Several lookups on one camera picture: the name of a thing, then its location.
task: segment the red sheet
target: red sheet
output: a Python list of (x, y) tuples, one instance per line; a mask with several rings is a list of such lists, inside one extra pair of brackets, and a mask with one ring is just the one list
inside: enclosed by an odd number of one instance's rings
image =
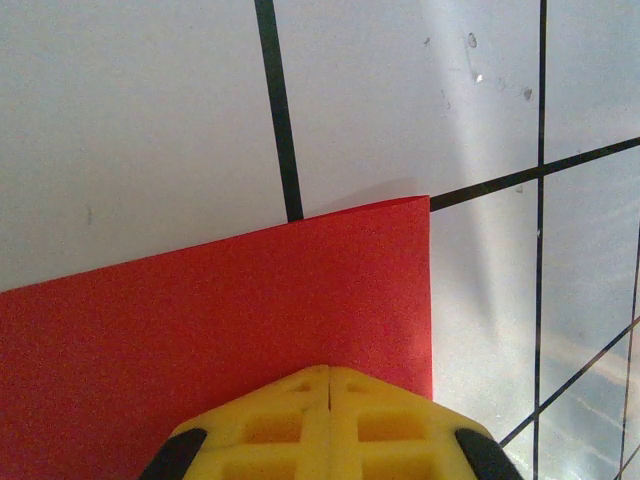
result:
[(428, 246), (414, 197), (0, 294), (0, 476), (136, 478), (178, 423), (313, 364), (430, 397)]

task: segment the yellow tool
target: yellow tool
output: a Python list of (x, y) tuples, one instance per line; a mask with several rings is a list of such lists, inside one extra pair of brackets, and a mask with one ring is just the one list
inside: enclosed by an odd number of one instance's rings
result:
[(139, 480), (521, 479), (480, 424), (355, 370), (306, 368), (193, 418)]

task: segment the black rubber tip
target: black rubber tip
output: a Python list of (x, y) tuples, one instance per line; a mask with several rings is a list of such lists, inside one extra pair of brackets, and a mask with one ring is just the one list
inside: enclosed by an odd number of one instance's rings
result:
[(207, 431), (192, 428), (164, 442), (138, 480), (182, 480), (196, 458)]
[(523, 480), (495, 440), (469, 428), (456, 430), (456, 440), (478, 480)]

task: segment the square hole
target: square hole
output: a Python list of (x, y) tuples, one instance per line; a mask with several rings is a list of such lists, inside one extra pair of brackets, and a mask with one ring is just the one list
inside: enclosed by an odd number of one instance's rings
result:
[(224, 467), (223, 480), (294, 480), (296, 464), (273, 461), (257, 464), (231, 463)]
[(297, 443), (302, 434), (302, 413), (288, 412), (253, 417), (245, 426), (243, 443)]
[(365, 412), (358, 417), (358, 441), (385, 442), (421, 440), (424, 428), (417, 417), (406, 412)]
[(362, 462), (362, 480), (432, 480), (439, 478), (428, 456), (375, 458)]

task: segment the black line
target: black line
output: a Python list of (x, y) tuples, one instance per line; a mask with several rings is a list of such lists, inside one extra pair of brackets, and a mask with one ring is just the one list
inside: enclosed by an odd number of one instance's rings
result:
[(282, 69), (282, 55), (278, 40), (278, 27), (273, 0), (255, 0), (258, 30), (262, 44), (262, 57), (267, 75), (269, 101), (271, 102), (271, 117), (276, 136), (278, 161), (280, 162), (280, 177), (284, 192), (284, 204), (287, 209), (287, 219), (290, 222), (304, 218), (302, 212), (302, 198), (298, 182), (298, 168), (296, 153), (293, 147), (293, 133), (289, 118), (289, 103), (287, 89), (284, 83)]
[(538, 478), (540, 438), (540, 346), (542, 341), (542, 255), (544, 221), (544, 178), (538, 179), (538, 238), (536, 244), (536, 336), (533, 386), (533, 480)]
[[(640, 222), (638, 222), (638, 249), (636, 250), (636, 270), (633, 278), (633, 301), (631, 306), (631, 322), (636, 318), (636, 298), (638, 296), (638, 271), (640, 271)], [(624, 461), (624, 437), (627, 429), (627, 405), (629, 403), (629, 375), (631, 373), (631, 350), (633, 348), (633, 330), (629, 333), (629, 351), (627, 353), (627, 380), (624, 389), (624, 413), (622, 414), (622, 442), (620, 443), (620, 472)]]
[(562, 395), (571, 385), (576, 383), (576, 381), (578, 381), (580, 377), (582, 377), (582, 375), (584, 375), (598, 360), (602, 358), (605, 353), (611, 350), (622, 338), (624, 338), (624, 336), (629, 333), (638, 323), (640, 323), (640, 316), (636, 318), (632, 324), (625, 327), (624, 330), (622, 330), (618, 335), (613, 337), (613, 340), (611, 340), (602, 350), (594, 355), (591, 360), (589, 360), (580, 370), (578, 370), (569, 380), (567, 380), (558, 390), (556, 390), (553, 395), (547, 398), (544, 403), (540, 405), (540, 408), (537, 412), (534, 411), (533, 413), (529, 414), (529, 416), (522, 422), (520, 422), (520, 424), (511, 431), (511, 433), (509, 433), (502, 439), (502, 441), (500, 442), (500, 446), (502, 448), (507, 446), (509, 442), (511, 442), (511, 440), (513, 440), (520, 432), (522, 432), (522, 430), (524, 430), (531, 424), (531, 422), (537, 415), (540, 415), (542, 412), (544, 412), (549, 407), (549, 405), (555, 402), (558, 397)]
[[(540, 0), (540, 52), (538, 67), (538, 168), (544, 167), (545, 102), (547, 79), (547, 0)], [(544, 223), (544, 177), (538, 178), (538, 238), (536, 243), (536, 337), (533, 386), (533, 480), (538, 480), (540, 447), (540, 346), (542, 341), (542, 247)]]
[(521, 183), (542, 178), (552, 173), (561, 172), (562, 170), (567, 170), (568, 168), (576, 167), (637, 146), (640, 146), (640, 137), (625, 140), (620, 143), (614, 143), (613, 145), (597, 148), (595, 150), (580, 153), (555, 162), (538, 165), (537, 167), (521, 170), (510, 175), (494, 178), (493, 180), (460, 188), (452, 192), (436, 195), (431, 197), (431, 211), (435, 212), (437, 210), (442, 210), (443, 208), (452, 207), (453, 205), (466, 202), (467, 200), (473, 200), (474, 198), (482, 197), (483, 195), (488, 195), (489, 193), (494, 193), (499, 190), (504, 190), (505, 188), (515, 187)]
[(636, 454), (638, 453), (638, 451), (640, 451), (640, 445), (638, 445), (636, 447), (636, 449), (633, 451), (633, 453), (631, 454), (631, 456), (629, 457), (629, 460), (627, 460), (625, 462), (625, 464), (622, 466), (622, 468), (620, 469), (620, 472), (618, 473), (618, 475), (615, 476), (615, 478), (613, 480), (620, 480), (622, 478), (622, 472), (625, 471), (625, 469), (629, 466), (629, 464), (631, 463), (631, 460), (633, 460), (633, 457), (636, 456)]

